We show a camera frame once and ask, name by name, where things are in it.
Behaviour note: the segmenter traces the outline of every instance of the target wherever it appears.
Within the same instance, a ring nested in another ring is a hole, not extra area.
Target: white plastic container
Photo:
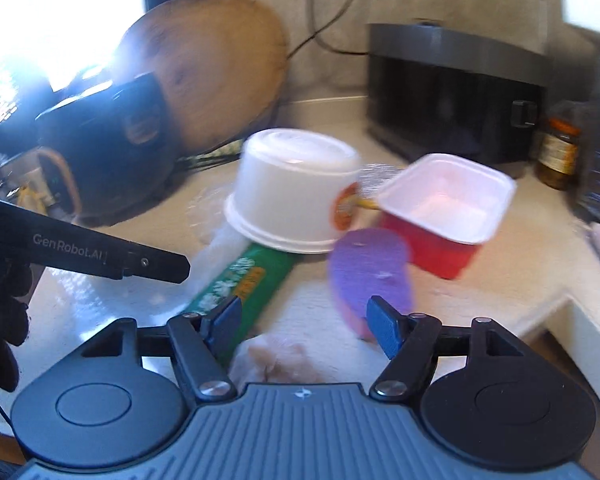
[[[356,150],[304,130],[275,128],[245,143],[224,214],[238,232],[289,253],[325,253],[350,226],[361,167]]]
[[[432,153],[381,187],[381,226],[402,236],[413,263],[452,280],[493,237],[515,190],[504,173]]]

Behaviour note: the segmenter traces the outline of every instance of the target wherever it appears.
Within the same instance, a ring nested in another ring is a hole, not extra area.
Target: small yellow object
[[[46,206],[44,202],[42,202],[40,195],[26,184],[20,186],[16,204],[24,209],[46,216]]]
[[[372,198],[358,197],[358,206],[362,209],[379,209],[378,204]]]

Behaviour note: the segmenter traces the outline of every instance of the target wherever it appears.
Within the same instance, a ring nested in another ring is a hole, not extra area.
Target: upside-down white cup
[[[247,238],[289,253],[326,253],[347,231],[360,156],[333,137],[287,128],[245,143],[229,224]]]

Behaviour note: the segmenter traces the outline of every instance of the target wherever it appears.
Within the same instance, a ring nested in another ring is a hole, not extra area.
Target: red plastic container
[[[382,186],[381,227],[407,242],[414,264],[454,280],[493,237],[515,190],[499,171],[433,153]]]

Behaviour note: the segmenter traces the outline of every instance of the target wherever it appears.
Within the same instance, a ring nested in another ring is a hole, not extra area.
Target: purple sponge
[[[401,314],[413,310],[405,264],[410,253],[402,238],[387,229],[351,231],[329,258],[329,279],[336,307],[362,339],[372,339],[366,325],[366,302],[382,296]]]

